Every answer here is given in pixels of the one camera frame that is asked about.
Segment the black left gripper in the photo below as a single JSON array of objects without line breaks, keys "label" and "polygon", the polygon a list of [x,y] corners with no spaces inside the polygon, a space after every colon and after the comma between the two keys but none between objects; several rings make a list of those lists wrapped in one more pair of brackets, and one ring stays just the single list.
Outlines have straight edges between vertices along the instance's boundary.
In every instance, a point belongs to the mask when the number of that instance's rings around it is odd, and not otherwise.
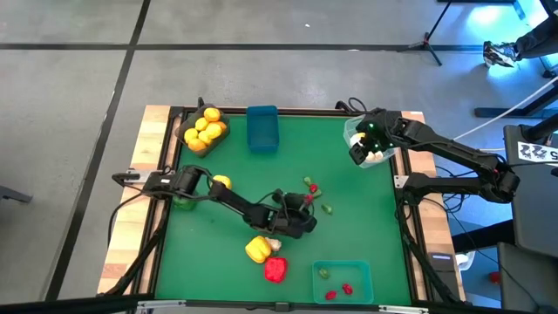
[{"label": "black left gripper", "polygon": [[306,203],[306,195],[287,193],[283,196],[286,211],[273,214],[269,220],[269,232],[295,239],[311,233],[317,225],[314,203]]}]

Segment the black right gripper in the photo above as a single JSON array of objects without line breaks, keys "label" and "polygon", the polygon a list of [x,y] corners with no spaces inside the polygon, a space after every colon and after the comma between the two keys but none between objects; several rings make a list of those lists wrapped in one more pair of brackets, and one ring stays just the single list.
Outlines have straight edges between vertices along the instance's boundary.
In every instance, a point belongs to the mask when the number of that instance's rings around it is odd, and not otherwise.
[{"label": "black right gripper", "polygon": [[369,151],[385,151],[398,147],[398,141],[393,134],[400,112],[378,110],[368,113],[357,124],[357,134],[361,137],[350,150],[349,155],[357,166],[366,161]]}]

